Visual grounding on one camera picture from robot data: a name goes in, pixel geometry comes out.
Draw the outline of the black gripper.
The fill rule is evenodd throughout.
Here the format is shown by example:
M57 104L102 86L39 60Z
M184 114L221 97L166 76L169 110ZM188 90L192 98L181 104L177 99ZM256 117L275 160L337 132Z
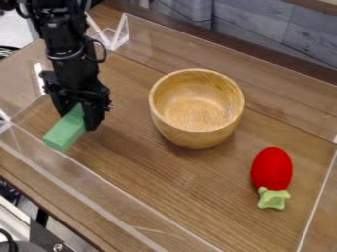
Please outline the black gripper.
M73 60L53 60L54 70L42 71L45 90L61 116L82 103L88 131L96 131L110 110L110 88L98 78L100 67L85 56Z

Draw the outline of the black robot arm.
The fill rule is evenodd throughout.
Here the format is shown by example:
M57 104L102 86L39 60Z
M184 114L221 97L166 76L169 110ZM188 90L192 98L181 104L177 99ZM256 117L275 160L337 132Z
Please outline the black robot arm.
M100 65L106 62L97 56L92 38L86 4L78 0L0 0L0 10L13 11L29 19L46 45L46 57L53 69L41 72L45 91L62 117L77 104L84 110L88 131L96 131L112 110L112 90L100 80Z

